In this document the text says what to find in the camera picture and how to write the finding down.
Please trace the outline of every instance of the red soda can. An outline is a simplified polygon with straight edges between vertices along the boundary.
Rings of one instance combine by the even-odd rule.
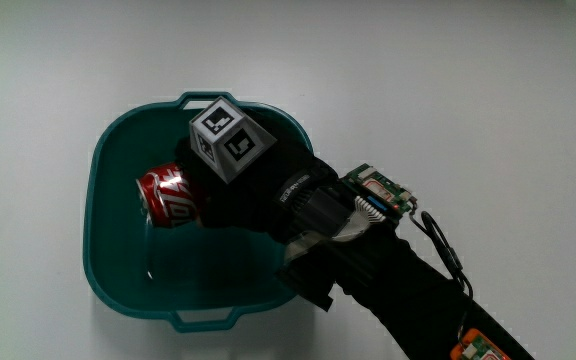
[[[189,223],[205,203],[203,189],[175,163],[154,167],[136,181],[154,227],[173,228]]]

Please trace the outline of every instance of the white table surface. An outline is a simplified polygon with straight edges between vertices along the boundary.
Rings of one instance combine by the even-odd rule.
[[[338,171],[408,185],[476,299],[537,358],[576,358],[576,2],[35,0],[0,1],[0,359],[405,358],[338,288],[329,313],[295,299],[203,334],[92,294],[99,135],[199,89],[282,108]]]

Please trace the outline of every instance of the basket handle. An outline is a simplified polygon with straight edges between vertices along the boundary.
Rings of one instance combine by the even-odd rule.
[[[218,97],[224,97],[226,100],[238,106],[238,101],[229,92],[225,91],[187,91],[181,94],[181,97],[177,102],[179,103],[178,108],[184,109],[191,101],[215,101]]]
[[[171,324],[180,333],[231,329],[242,315],[238,307],[171,312]]]

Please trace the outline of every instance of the black cable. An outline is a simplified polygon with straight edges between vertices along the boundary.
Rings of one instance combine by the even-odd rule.
[[[457,341],[459,341],[459,344],[462,346],[462,348],[465,349],[465,345],[462,341],[462,338],[463,338],[463,329],[464,329],[464,324],[466,322],[466,317],[468,316],[468,312],[470,311],[470,308],[472,307],[472,304],[473,304],[472,285],[470,284],[470,281],[468,281],[468,278],[466,278],[466,275],[464,275],[464,273],[462,271],[463,266],[461,265],[461,262],[459,261],[459,258],[457,257],[457,253],[455,252],[455,250],[452,247],[450,247],[450,244],[448,244],[448,240],[446,240],[444,233],[441,231],[441,228],[439,228],[439,225],[437,225],[437,222],[435,221],[435,219],[433,219],[432,216],[430,216],[430,214],[428,212],[422,211],[421,220],[423,221],[425,227],[422,226],[421,224],[419,224],[415,220],[414,215],[415,215],[415,212],[417,211],[417,201],[416,200],[417,199],[411,199],[411,202],[413,204],[413,208],[409,214],[410,220],[424,234],[426,234],[426,236],[428,236],[430,238],[430,240],[432,240],[433,244],[435,245],[435,249],[437,249],[437,253],[439,254],[439,257],[441,258],[444,265],[448,269],[448,272],[450,273],[450,275],[452,275],[452,278],[459,283],[459,285],[461,286],[461,289],[465,290],[465,287],[468,288],[468,300],[469,300],[468,305],[467,305],[466,309],[464,310],[464,314],[461,317],[461,321],[459,322],[459,327],[457,329]]]

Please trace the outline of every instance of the green circuit board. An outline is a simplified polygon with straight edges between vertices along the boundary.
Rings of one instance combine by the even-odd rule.
[[[502,360],[503,355],[497,351],[486,339],[477,335],[464,350],[460,357],[461,360]]]
[[[410,192],[400,185],[390,181],[377,169],[362,164],[349,172],[342,181],[366,198],[385,215],[399,220],[412,207],[409,200],[415,200]]]

